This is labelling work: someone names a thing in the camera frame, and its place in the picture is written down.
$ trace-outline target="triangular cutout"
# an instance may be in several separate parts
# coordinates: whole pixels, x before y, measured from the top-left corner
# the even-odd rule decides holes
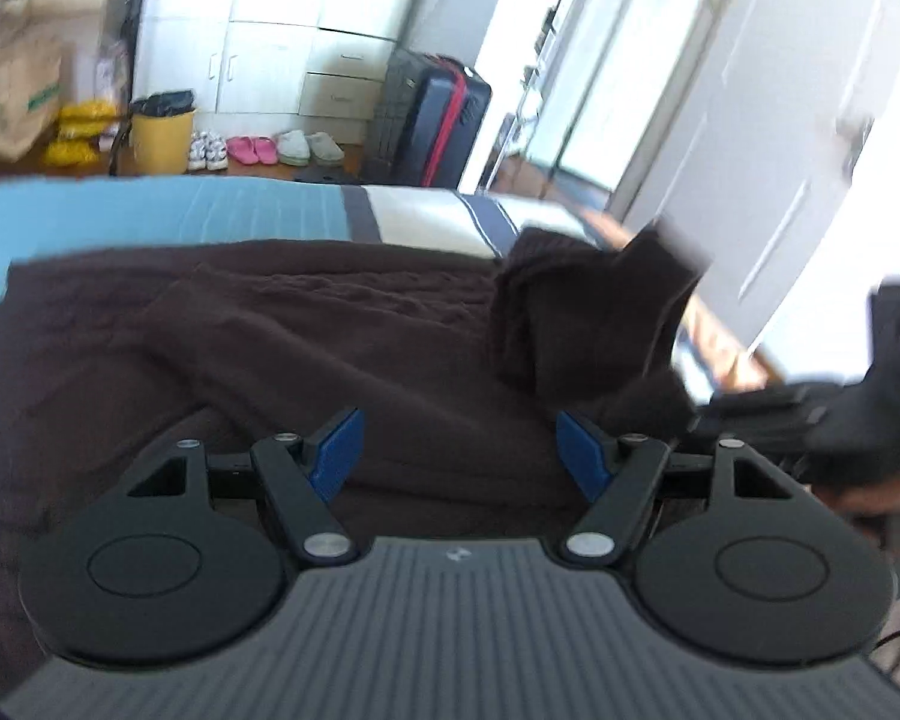
[[[183,495],[187,491],[187,461],[173,458],[130,490],[131,498],[162,498]]]
[[[749,460],[733,462],[733,492],[738,498],[785,501],[792,497]]]

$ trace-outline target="red strap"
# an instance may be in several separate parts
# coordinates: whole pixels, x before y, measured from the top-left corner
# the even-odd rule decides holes
[[[452,71],[456,77],[454,83],[453,94],[450,95],[450,103],[443,113],[443,121],[440,122],[440,129],[437,132],[437,140],[434,141],[434,150],[430,152],[430,159],[427,160],[427,167],[423,172],[423,182],[421,186],[429,187],[434,183],[437,177],[437,168],[443,159],[443,153],[447,149],[447,143],[450,142],[450,136],[453,134],[453,128],[457,125],[457,119],[463,112],[463,103],[466,102],[466,76],[460,72],[452,63],[444,59],[437,59],[447,70]]]

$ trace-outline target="suitcase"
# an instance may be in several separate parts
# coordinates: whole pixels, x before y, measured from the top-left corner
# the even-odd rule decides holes
[[[397,49],[367,129],[360,180],[457,189],[490,104],[490,86],[444,56]]]

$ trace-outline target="paper bag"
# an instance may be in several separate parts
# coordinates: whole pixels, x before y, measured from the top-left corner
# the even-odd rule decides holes
[[[25,34],[0,49],[0,159],[16,162],[60,110],[60,43]]]

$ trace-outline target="white shoe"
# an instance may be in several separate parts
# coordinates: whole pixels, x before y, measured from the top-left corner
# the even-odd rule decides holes
[[[216,132],[204,132],[203,143],[206,150],[207,170],[226,170],[226,141]]]
[[[190,137],[190,156],[187,157],[187,170],[204,170],[207,166],[207,149],[204,142],[205,132],[194,132]]]
[[[310,151],[317,159],[317,165],[324,167],[339,167],[343,165],[343,149],[325,132],[317,132],[316,135],[308,135],[307,143]]]
[[[293,129],[278,135],[276,155],[284,165],[306,167],[310,163],[310,146],[302,129]]]

